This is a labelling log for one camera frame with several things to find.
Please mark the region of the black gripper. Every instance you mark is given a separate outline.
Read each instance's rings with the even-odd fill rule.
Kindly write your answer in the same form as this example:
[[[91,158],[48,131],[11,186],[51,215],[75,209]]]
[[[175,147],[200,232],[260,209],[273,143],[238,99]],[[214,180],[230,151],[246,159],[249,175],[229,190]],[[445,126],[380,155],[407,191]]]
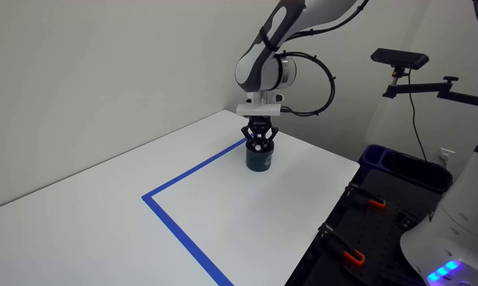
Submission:
[[[246,140],[246,150],[254,153],[254,139],[264,139],[264,153],[272,153],[275,150],[275,137],[278,129],[272,126],[268,116],[251,116],[248,124],[241,128],[241,134]]]

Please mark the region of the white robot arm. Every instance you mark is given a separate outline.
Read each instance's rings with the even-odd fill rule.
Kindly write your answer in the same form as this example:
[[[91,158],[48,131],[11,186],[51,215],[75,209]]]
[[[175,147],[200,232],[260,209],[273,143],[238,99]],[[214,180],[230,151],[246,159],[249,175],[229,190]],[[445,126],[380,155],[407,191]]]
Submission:
[[[246,93],[246,102],[237,107],[237,113],[249,123],[241,129],[246,148],[251,153],[270,153],[278,132],[270,118],[291,113],[300,118],[318,116],[326,112],[335,99],[335,77],[316,58],[300,51],[284,51],[286,42],[314,37],[340,29],[353,21],[368,4],[362,4],[343,23],[322,29],[322,24],[340,20],[357,0],[279,0],[259,29],[254,42],[240,58],[235,70],[237,85]],[[287,88],[297,77],[294,58],[308,59],[319,66],[327,75],[330,94],[327,102],[311,112],[295,112],[281,104],[278,89]]]

